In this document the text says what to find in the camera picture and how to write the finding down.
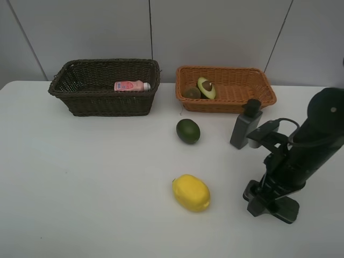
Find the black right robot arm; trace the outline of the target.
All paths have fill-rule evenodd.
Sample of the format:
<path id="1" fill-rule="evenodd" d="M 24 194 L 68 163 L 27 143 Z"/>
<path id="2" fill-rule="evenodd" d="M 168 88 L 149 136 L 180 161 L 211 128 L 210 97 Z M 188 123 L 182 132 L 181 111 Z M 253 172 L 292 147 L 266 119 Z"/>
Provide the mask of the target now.
<path id="1" fill-rule="evenodd" d="M 254 217 L 270 214 L 292 224 L 299 204 L 290 198 L 343 146 L 343 89 L 325 88 L 312 97 L 307 119 L 286 136 L 278 132 L 284 118 L 270 120 L 247 135 L 250 142 L 265 147 L 266 172 L 251 180 L 243 198 Z"/>

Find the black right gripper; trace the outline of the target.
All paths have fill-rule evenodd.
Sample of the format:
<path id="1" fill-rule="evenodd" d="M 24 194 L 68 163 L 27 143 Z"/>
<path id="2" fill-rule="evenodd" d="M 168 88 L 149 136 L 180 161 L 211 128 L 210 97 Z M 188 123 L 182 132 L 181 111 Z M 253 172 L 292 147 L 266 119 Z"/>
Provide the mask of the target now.
<path id="1" fill-rule="evenodd" d="M 306 184 L 306 153 L 270 154 L 264 164 L 266 173 L 259 182 L 251 181 L 246 197 L 247 211 L 254 217 L 277 213 L 278 204 L 297 204 L 289 196 Z"/>

